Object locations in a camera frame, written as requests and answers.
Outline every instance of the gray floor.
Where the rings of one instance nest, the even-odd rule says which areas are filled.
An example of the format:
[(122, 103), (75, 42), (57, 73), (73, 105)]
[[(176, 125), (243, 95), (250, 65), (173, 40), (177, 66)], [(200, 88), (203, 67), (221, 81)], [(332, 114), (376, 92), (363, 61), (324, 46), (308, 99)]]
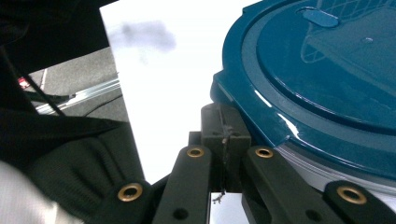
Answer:
[[(32, 79), (46, 94), (70, 95), (117, 77), (110, 48), (57, 64), (31, 74)], [(105, 93), (64, 110), (67, 116), (84, 116), (96, 106), (121, 95), (120, 89)], [(88, 117), (128, 121), (123, 98), (118, 98), (91, 112)]]

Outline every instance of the blue container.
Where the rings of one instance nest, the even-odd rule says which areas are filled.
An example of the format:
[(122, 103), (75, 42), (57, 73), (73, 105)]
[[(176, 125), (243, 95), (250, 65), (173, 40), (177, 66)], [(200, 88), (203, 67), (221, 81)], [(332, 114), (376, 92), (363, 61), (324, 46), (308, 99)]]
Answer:
[[(266, 0), (243, 10), (211, 96), (317, 189), (396, 197), (396, 1)], [(395, 202), (390, 203), (395, 209)]]

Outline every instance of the red object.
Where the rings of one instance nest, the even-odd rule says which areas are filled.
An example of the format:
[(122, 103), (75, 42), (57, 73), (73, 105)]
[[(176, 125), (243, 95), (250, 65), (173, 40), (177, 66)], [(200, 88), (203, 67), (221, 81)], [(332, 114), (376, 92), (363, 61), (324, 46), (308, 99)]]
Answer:
[(21, 88), (26, 89), (30, 86), (29, 82), (26, 81), (24, 77), (18, 78), (18, 82), (20, 83)]

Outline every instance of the white surface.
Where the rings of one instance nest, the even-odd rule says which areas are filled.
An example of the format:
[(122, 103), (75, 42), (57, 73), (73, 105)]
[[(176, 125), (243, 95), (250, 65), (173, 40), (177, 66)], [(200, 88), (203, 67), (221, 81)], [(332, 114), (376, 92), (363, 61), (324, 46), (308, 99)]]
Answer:
[(101, 8), (145, 177), (168, 175), (201, 129), (224, 38), (257, 0), (120, 0)]

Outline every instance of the cable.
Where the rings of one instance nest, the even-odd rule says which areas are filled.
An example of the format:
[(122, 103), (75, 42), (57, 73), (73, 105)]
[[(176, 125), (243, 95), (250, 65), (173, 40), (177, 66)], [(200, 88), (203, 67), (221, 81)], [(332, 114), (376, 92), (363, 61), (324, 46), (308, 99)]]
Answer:
[(90, 115), (93, 111), (99, 109), (100, 107), (102, 107), (102, 106), (104, 106), (104, 105), (110, 104), (111, 102), (113, 102), (113, 101), (115, 101), (115, 100), (117, 100), (117, 99), (119, 99), (119, 98), (121, 98), (121, 97), (122, 97), (122, 94), (116, 96), (115, 98), (113, 98), (113, 99), (111, 99), (111, 100), (105, 101), (105, 102), (103, 102), (103, 103), (97, 105), (97, 106), (94, 107), (92, 110), (90, 110), (90, 111), (88, 111), (87, 113), (85, 113), (82, 117), (87, 117), (87, 116)]

